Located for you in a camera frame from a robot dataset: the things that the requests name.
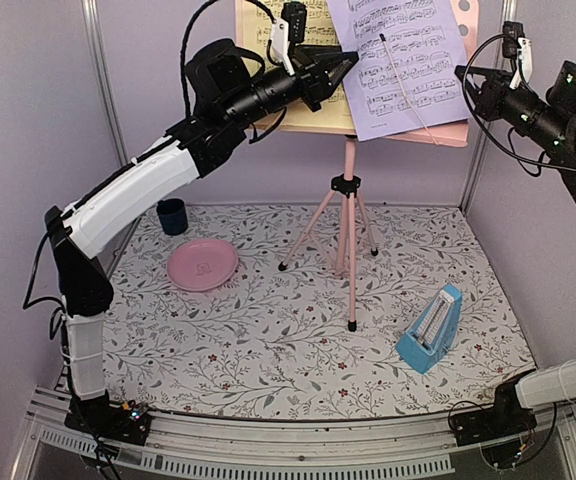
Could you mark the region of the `yellow sheet music page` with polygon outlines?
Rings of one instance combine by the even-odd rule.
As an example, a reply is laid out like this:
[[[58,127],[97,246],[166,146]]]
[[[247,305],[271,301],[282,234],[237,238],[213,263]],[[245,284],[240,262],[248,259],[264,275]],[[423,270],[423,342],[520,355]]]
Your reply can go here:
[[[354,124],[341,83],[349,62],[341,59],[328,5],[306,1],[305,41],[291,49],[296,76],[308,91],[292,102],[279,128],[302,133],[353,135]],[[262,57],[267,56],[271,22],[267,14],[248,1],[235,3],[236,43]]]

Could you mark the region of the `purple sheet music page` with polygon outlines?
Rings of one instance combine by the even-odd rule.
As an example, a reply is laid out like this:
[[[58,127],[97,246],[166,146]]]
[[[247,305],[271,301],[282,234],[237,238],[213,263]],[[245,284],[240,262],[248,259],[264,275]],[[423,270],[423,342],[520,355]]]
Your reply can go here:
[[[466,63],[451,1],[329,1],[337,38],[358,61],[343,80],[360,141],[468,117],[454,70]]]

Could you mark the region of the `pink music stand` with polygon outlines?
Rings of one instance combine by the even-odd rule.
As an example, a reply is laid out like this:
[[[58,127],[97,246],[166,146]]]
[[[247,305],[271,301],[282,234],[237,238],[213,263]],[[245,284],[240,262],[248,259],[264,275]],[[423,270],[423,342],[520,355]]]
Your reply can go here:
[[[263,33],[265,29],[271,30],[271,27],[265,27],[264,18],[266,14],[259,12],[254,5],[247,1],[234,1],[235,3],[235,25],[236,25],[236,41],[242,45],[243,48],[252,50],[261,55],[266,53],[267,40],[270,33]],[[324,6],[325,1],[312,1],[307,4],[308,15],[311,10],[315,10],[315,14],[311,24],[310,20],[307,21],[307,29],[310,31],[313,28],[332,31],[333,23],[330,19],[328,7]],[[474,46],[477,40],[477,28],[479,22],[479,1],[450,1],[453,12],[455,14],[458,26],[463,25],[464,29],[468,28],[468,33],[464,37],[464,45],[466,53],[474,53]],[[252,40],[252,33],[248,35],[246,32],[252,32],[252,28],[259,27],[261,30],[261,40]],[[331,202],[335,194],[341,195],[341,210],[340,210],[340,226],[336,259],[328,255],[328,260],[334,266],[334,275],[342,277],[348,274],[349,278],[349,321],[348,329],[351,332],[357,330],[356,321],[356,268],[357,268],[357,245],[359,240],[366,240],[370,247],[371,255],[377,256],[379,251],[377,243],[374,240],[370,219],[365,206],[362,192],[358,181],[359,177],[355,175],[356,163],[356,149],[358,140],[354,135],[353,128],[350,127],[350,110],[347,104],[345,93],[335,93],[332,100],[327,100],[322,103],[324,120],[308,120],[313,114],[307,113],[306,107],[297,107],[295,105],[287,107],[286,118],[282,124],[278,126],[278,130],[285,130],[297,133],[323,133],[341,135],[345,134],[345,160],[344,172],[331,179],[331,188],[327,195],[324,197],[319,207],[312,215],[307,226],[302,230],[298,240],[292,245],[286,257],[280,262],[279,270],[285,271],[291,259],[295,256],[300,246],[306,241],[310,240],[323,255],[328,255],[323,246],[318,243],[317,238],[312,234],[312,229],[317,223],[319,217],[324,212],[325,208]],[[430,144],[436,142],[436,145],[446,147],[466,147],[468,137],[467,121],[452,122],[442,124],[439,126],[422,128],[421,130],[413,130],[411,132],[400,133],[394,136],[386,137],[389,140],[401,140],[420,144]],[[363,236],[357,239],[356,233],[356,209],[359,208],[361,220],[363,222]]]

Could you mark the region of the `blue metronome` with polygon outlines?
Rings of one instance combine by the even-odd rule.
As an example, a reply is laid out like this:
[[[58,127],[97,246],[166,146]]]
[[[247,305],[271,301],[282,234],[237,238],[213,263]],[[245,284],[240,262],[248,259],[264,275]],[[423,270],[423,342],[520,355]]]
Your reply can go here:
[[[395,346],[402,360],[419,374],[426,374],[452,348],[459,326],[462,293],[446,284],[403,333]]]

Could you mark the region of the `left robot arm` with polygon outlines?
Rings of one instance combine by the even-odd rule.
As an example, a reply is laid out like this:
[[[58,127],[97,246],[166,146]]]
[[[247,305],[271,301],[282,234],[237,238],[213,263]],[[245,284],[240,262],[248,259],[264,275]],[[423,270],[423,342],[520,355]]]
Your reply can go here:
[[[45,215],[48,238],[65,302],[66,359],[79,419],[96,434],[116,426],[103,374],[103,320],[114,291],[97,256],[121,230],[174,190],[222,166],[246,141],[254,123],[300,101],[321,109],[357,64],[354,51],[300,44],[281,65],[250,73],[258,54],[216,40],[184,64],[196,104],[134,158],[80,200]]]

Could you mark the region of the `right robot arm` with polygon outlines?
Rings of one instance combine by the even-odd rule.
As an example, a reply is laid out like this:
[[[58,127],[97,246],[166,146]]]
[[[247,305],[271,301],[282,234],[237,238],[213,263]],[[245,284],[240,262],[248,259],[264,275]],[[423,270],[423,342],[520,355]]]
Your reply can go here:
[[[560,173],[576,204],[576,64],[566,61],[544,98],[523,84],[519,72],[460,65],[455,69],[467,107],[479,124],[503,120],[542,150],[535,166]],[[485,427],[505,436],[524,410],[576,402],[576,359],[520,374],[498,386],[501,400],[485,415]]]

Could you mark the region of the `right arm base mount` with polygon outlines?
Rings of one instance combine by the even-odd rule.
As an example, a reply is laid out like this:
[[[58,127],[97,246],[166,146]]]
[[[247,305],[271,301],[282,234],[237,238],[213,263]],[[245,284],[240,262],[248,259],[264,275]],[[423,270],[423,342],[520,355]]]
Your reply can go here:
[[[528,432],[537,427],[537,419],[531,410],[491,407],[451,414],[448,425],[457,445],[467,446]]]

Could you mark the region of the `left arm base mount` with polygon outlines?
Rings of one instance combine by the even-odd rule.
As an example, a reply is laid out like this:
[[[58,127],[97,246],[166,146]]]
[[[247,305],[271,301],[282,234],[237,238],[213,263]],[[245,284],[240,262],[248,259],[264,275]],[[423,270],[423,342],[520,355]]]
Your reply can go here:
[[[99,397],[84,401],[72,399],[64,425],[95,438],[144,446],[151,421],[151,416],[140,409],[112,406],[108,399]]]

